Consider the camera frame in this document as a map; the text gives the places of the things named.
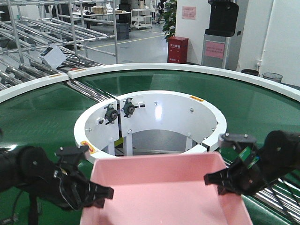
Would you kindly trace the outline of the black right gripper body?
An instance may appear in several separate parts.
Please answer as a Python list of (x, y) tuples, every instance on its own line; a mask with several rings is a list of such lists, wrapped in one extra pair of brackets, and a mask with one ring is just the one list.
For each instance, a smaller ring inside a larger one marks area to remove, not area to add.
[(245, 147), (228, 167), (226, 190), (238, 195), (254, 195), (266, 188), (261, 159), (255, 148)]

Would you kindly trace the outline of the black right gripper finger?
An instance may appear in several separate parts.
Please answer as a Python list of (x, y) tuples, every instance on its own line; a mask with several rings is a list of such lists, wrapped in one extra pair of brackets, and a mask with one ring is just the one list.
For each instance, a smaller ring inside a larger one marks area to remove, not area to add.
[(205, 185), (217, 185), (217, 192), (219, 195), (225, 195), (231, 192), (228, 185), (228, 170), (220, 170), (214, 173), (207, 173), (203, 178)]

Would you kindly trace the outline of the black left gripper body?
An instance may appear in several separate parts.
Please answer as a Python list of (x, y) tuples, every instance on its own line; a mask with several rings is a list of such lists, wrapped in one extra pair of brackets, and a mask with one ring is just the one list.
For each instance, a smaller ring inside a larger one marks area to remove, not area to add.
[(55, 164), (53, 182), (56, 185), (53, 203), (63, 210), (81, 210), (93, 205), (94, 185), (77, 166)]

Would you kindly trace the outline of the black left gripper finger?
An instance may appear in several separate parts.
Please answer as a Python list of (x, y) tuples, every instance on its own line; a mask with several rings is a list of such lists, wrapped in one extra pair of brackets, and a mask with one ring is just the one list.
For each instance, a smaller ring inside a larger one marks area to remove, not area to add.
[(96, 208), (104, 208), (106, 199), (113, 199), (114, 189), (89, 182), (90, 192), (88, 197), (88, 207), (95, 206)]

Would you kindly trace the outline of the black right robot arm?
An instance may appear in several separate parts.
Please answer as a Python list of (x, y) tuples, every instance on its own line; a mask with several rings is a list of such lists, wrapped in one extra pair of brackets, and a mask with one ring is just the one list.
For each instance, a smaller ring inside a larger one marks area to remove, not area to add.
[(204, 176), (204, 183), (217, 185), (221, 195), (255, 195), (300, 167), (299, 133), (271, 131), (261, 148), (251, 135), (225, 133), (219, 136), (218, 144), (233, 147), (238, 154), (228, 168)]

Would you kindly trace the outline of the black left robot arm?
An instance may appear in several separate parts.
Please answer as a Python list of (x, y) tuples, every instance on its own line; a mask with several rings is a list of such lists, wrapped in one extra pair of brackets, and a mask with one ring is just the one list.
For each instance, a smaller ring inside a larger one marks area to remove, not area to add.
[(17, 187), (47, 200), (64, 210), (103, 208), (112, 199), (114, 189), (87, 179), (79, 170), (79, 161), (86, 158), (88, 146), (61, 147), (51, 161), (40, 147), (27, 146), (0, 150), (0, 190)]

